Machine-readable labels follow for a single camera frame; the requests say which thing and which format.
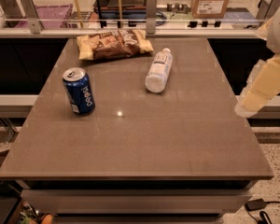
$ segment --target label on box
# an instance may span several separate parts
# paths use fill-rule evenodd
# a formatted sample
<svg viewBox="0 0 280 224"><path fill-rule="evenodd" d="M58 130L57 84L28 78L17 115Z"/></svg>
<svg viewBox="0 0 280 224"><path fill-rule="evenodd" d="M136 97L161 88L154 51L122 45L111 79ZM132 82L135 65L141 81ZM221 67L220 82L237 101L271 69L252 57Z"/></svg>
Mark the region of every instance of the label on box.
<svg viewBox="0 0 280 224"><path fill-rule="evenodd" d="M224 1L199 1L198 14L220 14Z"/></svg>

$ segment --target blue soda can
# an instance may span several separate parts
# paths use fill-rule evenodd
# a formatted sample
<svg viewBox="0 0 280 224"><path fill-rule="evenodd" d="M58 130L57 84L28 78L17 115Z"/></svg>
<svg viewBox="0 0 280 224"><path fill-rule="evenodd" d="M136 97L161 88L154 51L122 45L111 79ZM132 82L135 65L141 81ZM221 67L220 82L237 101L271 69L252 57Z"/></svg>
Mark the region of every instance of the blue soda can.
<svg viewBox="0 0 280 224"><path fill-rule="evenodd" d="M82 68L70 68L63 73L63 85L72 110L77 114L89 114L95 108L90 78Z"/></svg>

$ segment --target brown snack bag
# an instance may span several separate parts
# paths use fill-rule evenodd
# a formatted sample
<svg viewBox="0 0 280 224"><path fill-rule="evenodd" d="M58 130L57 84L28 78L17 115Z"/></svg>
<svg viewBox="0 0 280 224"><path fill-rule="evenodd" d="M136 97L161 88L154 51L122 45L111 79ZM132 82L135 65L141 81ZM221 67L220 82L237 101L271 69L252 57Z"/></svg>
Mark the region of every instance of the brown snack bag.
<svg viewBox="0 0 280 224"><path fill-rule="evenodd" d="M127 58L153 51L144 30L118 30L114 32L77 37L80 60Z"/></svg>

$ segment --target white bottle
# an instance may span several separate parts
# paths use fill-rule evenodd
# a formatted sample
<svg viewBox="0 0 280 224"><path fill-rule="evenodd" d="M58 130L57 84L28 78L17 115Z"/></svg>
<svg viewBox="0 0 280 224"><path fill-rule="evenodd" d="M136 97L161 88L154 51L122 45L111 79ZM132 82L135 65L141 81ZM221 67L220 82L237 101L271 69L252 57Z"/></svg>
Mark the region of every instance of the white bottle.
<svg viewBox="0 0 280 224"><path fill-rule="evenodd" d="M146 78L149 91L159 93L164 91L172 66L173 56L169 49L163 49L156 54Z"/></svg>

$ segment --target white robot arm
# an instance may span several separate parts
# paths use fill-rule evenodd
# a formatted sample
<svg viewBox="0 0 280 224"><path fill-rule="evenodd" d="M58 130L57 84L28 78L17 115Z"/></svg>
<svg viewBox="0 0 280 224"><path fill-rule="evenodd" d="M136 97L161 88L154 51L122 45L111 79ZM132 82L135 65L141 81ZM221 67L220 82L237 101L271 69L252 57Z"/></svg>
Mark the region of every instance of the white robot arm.
<svg viewBox="0 0 280 224"><path fill-rule="evenodd" d="M252 69L247 86L243 88L235 112L249 118L257 114L269 100L280 93L280 8L268 21L267 47L275 55L259 61Z"/></svg>

